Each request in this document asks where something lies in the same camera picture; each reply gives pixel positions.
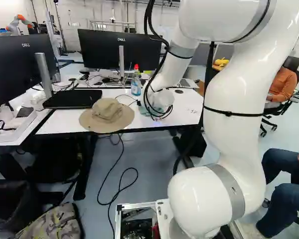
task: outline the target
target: person's knee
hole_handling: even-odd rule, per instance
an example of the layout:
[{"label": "person's knee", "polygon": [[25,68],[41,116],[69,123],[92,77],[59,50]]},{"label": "person's knee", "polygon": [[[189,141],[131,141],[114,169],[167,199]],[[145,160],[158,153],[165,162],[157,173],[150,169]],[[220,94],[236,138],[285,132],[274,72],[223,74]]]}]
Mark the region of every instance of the person's knee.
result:
[{"label": "person's knee", "polygon": [[276,148],[268,149],[263,156],[263,163],[264,162],[267,163],[269,161],[275,161],[277,158],[278,151],[279,151],[279,149],[276,149]]},{"label": "person's knee", "polygon": [[293,185],[290,183],[283,183],[277,186],[272,194],[272,203],[288,204],[292,199]]}]

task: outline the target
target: jeans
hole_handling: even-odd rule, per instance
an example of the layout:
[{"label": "jeans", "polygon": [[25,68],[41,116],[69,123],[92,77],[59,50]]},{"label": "jeans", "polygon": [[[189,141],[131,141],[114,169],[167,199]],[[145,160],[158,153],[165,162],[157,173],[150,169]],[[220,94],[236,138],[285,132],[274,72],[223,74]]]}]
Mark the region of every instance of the jeans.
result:
[{"label": "jeans", "polygon": [[262,165],[266,183],[271,183],[281,171],[292,176],[292,182],[275,188],[267,213],[257,222],[256,227],[266,238],[278,235],[297,218],[299,211],[299,161],[298,153],[281,149],[269,149]]}]

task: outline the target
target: computer monitor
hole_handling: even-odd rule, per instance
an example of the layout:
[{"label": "computer monitor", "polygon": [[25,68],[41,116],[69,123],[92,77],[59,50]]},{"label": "computer monitor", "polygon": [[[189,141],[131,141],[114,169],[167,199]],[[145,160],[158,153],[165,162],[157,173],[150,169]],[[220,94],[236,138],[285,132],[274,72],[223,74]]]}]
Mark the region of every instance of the computer monitor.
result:
[{"label": "computer monitor", "polygon": [[161,42],[144,34],[85,29],[78,29],[78,33],[85,67],[119,69],[120,45],[124,46],[125,69],[133,69],[135,64],[141,71],[158,67]]},{"label": "computer monitor", "polygon": [[50,77],[57,62],[47,34],[0,37],[0,105],[41,82],[34,54],[43,52]]}]

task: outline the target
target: camouflage bag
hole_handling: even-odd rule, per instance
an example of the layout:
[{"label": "camouflage bag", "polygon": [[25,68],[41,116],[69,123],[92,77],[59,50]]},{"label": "camouflage bag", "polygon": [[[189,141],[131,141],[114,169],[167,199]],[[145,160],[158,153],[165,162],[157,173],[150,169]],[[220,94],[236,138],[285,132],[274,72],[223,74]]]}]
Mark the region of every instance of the camouflage bag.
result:
[{"label": "camouflage bag", "polygon": [[67,203],[43,214],[14,239],[80,239],[81,233],[74,206]]}]

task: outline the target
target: orange shirt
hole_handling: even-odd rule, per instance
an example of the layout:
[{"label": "orange shirt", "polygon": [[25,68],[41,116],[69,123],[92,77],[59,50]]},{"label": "orange shirt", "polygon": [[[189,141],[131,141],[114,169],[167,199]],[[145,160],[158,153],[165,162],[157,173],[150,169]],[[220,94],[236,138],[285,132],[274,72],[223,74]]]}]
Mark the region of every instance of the orange shirt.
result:
[{"label": "orange shirt", "polygon": [[297,86],[297,75],[295,72],[282,67],[273,83],[270,86],[269,93],[273,94],[273,102],[284,102],[294,93]]}]

